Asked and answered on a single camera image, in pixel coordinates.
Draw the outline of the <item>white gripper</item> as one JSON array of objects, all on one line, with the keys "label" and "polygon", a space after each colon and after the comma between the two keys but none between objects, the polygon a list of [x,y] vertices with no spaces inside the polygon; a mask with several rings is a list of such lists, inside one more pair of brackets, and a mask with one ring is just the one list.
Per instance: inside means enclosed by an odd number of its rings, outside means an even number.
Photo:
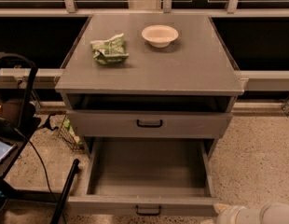
[{"label": "white gripper", "polygon": [[213,208],[218,217],[205,219],[200,224],[260,224],[258,209],[225,203],[216,203]]}]

